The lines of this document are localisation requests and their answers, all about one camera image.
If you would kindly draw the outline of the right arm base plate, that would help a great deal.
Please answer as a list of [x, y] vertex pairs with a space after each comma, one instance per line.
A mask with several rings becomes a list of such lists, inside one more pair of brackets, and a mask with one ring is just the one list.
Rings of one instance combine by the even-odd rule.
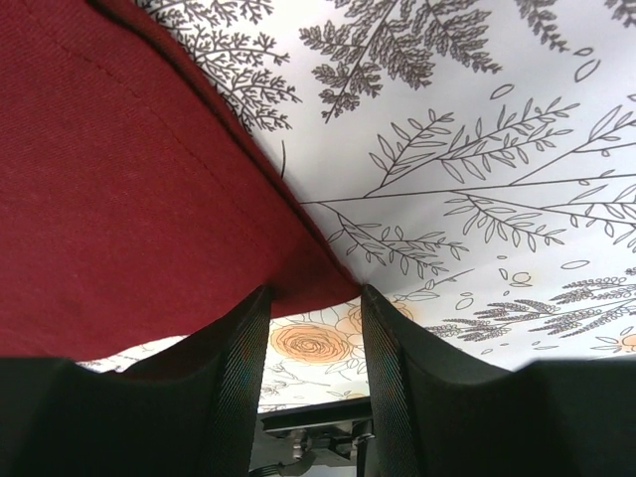
[[257, 417], [249, 474], [308, 476], [321, 467], [333, 476], [381, 474], [371, 402], [345, 399], [261, 413]]

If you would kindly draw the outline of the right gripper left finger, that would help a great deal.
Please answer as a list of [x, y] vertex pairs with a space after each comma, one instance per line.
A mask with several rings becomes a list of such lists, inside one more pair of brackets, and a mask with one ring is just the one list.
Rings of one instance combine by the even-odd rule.
[[271, 294], [121, 372], [62, 358], [1, 361], [5, 476], [244, 476]]

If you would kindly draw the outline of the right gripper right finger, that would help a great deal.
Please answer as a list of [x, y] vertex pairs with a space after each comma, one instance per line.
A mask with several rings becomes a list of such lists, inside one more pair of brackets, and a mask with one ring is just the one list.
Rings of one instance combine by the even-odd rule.
[[635, 364], [535, 361], [510, 372], [403, 316], [373, 286], [362, 329], [385, 476], [631, 476]]

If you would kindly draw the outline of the dark red t shirt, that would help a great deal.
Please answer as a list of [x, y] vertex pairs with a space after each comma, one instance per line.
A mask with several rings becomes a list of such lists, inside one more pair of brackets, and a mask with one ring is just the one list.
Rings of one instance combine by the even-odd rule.
[[1, 5], [1, 352], [88, 361], [358, 284], [184, 49], [130, 1]]

